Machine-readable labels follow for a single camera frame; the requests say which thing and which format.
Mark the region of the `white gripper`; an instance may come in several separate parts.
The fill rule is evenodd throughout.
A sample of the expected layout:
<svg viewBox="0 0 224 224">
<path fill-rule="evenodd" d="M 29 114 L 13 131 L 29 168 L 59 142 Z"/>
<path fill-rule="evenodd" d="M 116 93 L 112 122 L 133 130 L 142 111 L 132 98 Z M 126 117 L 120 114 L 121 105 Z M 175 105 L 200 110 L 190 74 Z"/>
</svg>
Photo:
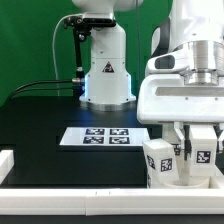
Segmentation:
<svg viewBox="0 0 224 224">
<path fill-rule="evenodd" d="M 175 122 L 175 153 L 188 162 L 192 149 L 189 127 L 183 123 L 224 123 L 224 78 L 217 86 L 191 86 L 178 74 L 147 76 L 140 87 L 137 119 L 142 124 Z M 221 154 L 224 130 L 215 126 L 215 133 L 217 153 Z"/>
</svg>

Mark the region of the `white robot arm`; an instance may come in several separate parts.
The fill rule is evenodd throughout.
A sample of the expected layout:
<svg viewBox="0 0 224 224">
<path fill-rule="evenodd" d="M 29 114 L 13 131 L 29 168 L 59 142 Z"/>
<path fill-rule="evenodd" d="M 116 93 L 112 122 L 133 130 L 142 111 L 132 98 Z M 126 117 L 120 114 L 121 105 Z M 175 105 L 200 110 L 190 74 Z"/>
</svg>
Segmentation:
<svg viewBox="0 0 224 224">
<path fill-rule="evenodd" d="M 114 13 L 134 0 L 72 0 L 93 27 L 86 95 L 92 105 L 119 105 L 131 96 L 123 39 Z M 143 124 L 224 123 L 224 0 L 173 0 L 152 36 L 152 55 L 140 86 L 137 118 Z"/>
</svg>

